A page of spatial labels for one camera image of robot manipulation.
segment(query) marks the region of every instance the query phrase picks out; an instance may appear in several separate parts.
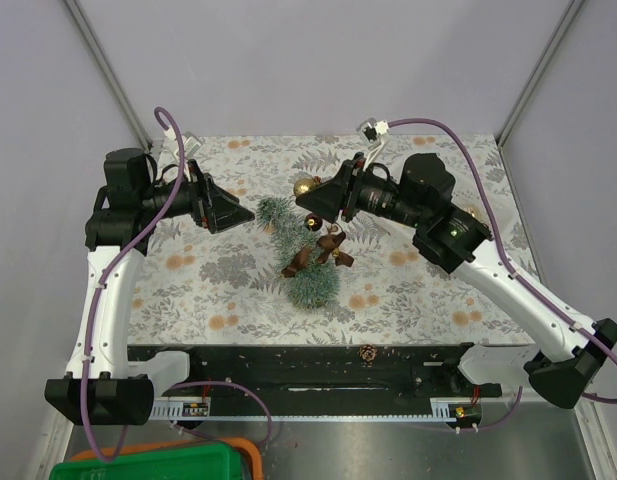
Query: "miniature christmas tree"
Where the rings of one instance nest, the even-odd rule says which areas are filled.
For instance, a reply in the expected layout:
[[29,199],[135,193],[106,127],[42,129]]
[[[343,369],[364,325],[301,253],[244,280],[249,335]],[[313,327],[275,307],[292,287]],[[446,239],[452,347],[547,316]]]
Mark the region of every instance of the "miniature christmas tree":
[[[317,231],[321,220],[308,220],[293,212],[289,199],[267,197],[259,202],[257,220],[262,228],[272,229],[272,242],[277,252],[276,269],[286,277],[282,289],[293,305],[314,309],[335,300],[339,293],[339,275],[336,265],[352,265],[352,257],[339,251],[345,239],[335,228],[320,236]],[[336,262],[329,261],[330,256]]]

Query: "floral tablecloth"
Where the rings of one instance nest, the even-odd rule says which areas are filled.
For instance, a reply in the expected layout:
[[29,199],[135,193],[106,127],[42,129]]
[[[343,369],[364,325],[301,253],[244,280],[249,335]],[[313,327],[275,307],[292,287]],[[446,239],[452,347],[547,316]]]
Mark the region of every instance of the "floral tablecloth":
[[[534,273],[501,158],[491,135],[464,135],[511,256]],[[292,195],[308,175],[334,175],[363,150],[356,136],[213,137],[195,154],[203,171],[255,211],[270,195]],[[457,177],[454,202],[485,219],[470,171],[450,138],[393,136],[378,160],[398,179],[413,153],[436,152]],[[160,167],[173,163],[166,149]],[[279,291],[270,232],[255,223],[210,235],[192,219],[165,220],[150,241],[135,290],[131,344],[481,344],[530,338],[483,294],[429,264],[412,230],[360,213],[350,224],[338,304],[294,308]]]

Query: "white cable clip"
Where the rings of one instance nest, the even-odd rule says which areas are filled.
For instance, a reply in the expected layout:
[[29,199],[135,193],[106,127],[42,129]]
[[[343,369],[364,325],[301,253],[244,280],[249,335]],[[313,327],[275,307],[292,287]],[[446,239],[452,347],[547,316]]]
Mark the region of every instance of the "white cable clip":
[[174,142],[177,139],[175,136],[175,129],[172,127],[168,127],[168,130],[164,131],[164,136],[171,142]]
[[181,436],[181,435],[183,435],[183,434],[184,434],[184,427],[182,427],[182,426],[180,426],[180,425],[177,425],[177,422],[176,422],[176,421],[175,421],[175,422],[171,422],[171,423],[170,423],[170,428],[171,428],[171,429],[172,429],[172,428],[177,429],[177,435],[179,435],[179,436]]
[[384,149],[389,141],[388,122],[386,120],[377,121],[374,118],[369,118],[357,127],[357,133],[363,140],[369,152],[366,156],[364,170],[379,157],[379,154]]

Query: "gold christmas ornament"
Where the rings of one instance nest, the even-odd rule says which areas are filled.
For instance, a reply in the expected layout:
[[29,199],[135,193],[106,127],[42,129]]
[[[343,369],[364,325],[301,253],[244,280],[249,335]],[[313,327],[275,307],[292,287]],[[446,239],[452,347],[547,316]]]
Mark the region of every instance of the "gold christmas ornament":
[[306,215],[306,218],[304,218],[304,227],[306,227],[308,230],[312,230],[313,232],[321,229],[323,224],[324,221],[317,215],[313,215],[312,213],[309,213],[308,215]]
[[295,194],[295,197],[298,197],[299,195],[303,195],[304,193],[317,188],[320,183],[321,179],[319,177],[300,178],[295,182],[295,185],[292,187],[292,191]]

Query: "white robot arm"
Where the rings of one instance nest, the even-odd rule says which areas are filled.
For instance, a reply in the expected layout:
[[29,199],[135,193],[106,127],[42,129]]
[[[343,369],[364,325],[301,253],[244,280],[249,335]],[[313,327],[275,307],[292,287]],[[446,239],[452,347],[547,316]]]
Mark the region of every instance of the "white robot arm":
[[[90,360],[87,407],[93,425],[144,424],[154,398],[188,377],[189,359],[185,352],[160,352],[147,362],[128,361],[131,302],[150,234],[107,272],[105,285],[99,284],[104,269],[110,268],[121,249],[129,246],[156,218],[173,192],[173,184],[150,179],[146,160],[143,151],[136,148],[117,150],[106,156],[107,185],[100,190],[86,224],[86,246],[90,250],[88,290],[79,336],[65,376],[48,380],[45,389],[46,400],[77,425],[82,424],[80,388],[85,360]],[[173,194],[174,201],[165,218],[189,214],[210,233],[254,219],[254,214],[239,205],[236,197],[218,187],[210,175],[202,173],[194,160],[187,163],[187,168],[187,178]],[[106,199],[108,207],[104,208]],[[89,315],[98,289],[101,294],[92,323],[91,349],[85,356]]]
[[[610,319],[595,322],[577,312],[506,255],[512,267],[507,268],[489,228],[451,202],[455,178],[436,154],[410,156],[395,182],[387,167],[375,161],[387,143],[388,128],[385,121],[364,122],[358,130],[370,153],[344,161],[332,179],[297,196],[297,205],[329,222],[340,216],[349,222],[365,211],[413,227],[413,245],[424,258],[482,291],[536,342],[472,346],[458,365],[463,375],[476,385],[532,386],[549,402],[573,408],[606,359],[595,342],[612,348],[617,324]],[[377,168],[382,176],[373,173]],[[538,296],[556,305],[555,310]],[[558,313],[566,314],[573,326]]]

